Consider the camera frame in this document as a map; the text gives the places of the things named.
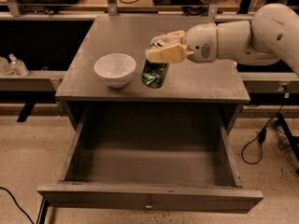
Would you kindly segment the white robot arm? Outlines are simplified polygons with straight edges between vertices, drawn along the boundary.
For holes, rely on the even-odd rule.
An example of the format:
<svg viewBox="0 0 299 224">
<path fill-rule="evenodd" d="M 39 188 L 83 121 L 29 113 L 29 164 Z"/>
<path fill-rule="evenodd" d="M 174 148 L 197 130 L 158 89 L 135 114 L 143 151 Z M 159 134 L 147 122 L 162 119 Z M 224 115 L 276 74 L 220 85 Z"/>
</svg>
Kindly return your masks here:
<svg viewBox="0 0 299 224">
<path fill-rule="evenodd" d="M 145 56 L 151 63 L 271 65 L 281 60 L 299 76 L 299 16 L 285 5 L 268 4 L 251 21 L 197 24 L 155 36 Z"/>
</svg>

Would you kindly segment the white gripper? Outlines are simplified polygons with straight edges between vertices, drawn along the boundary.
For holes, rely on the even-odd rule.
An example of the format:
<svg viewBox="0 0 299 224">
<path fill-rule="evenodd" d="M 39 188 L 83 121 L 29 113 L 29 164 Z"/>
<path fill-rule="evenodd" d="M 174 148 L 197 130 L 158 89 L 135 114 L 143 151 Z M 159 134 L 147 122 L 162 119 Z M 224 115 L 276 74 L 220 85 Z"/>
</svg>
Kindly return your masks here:
<svg viewBox="0 0 299 224">
<path fill-rule="evenodd" d="M 199 24 L 189 29 L 158 35 L 151 39 L 157 47 L 147 49 L 145 56 L 151 63 L 181 63 L 186 58 L 194 63 L 212 63 L 217 58 L 217 25 Z"/>
</svg>

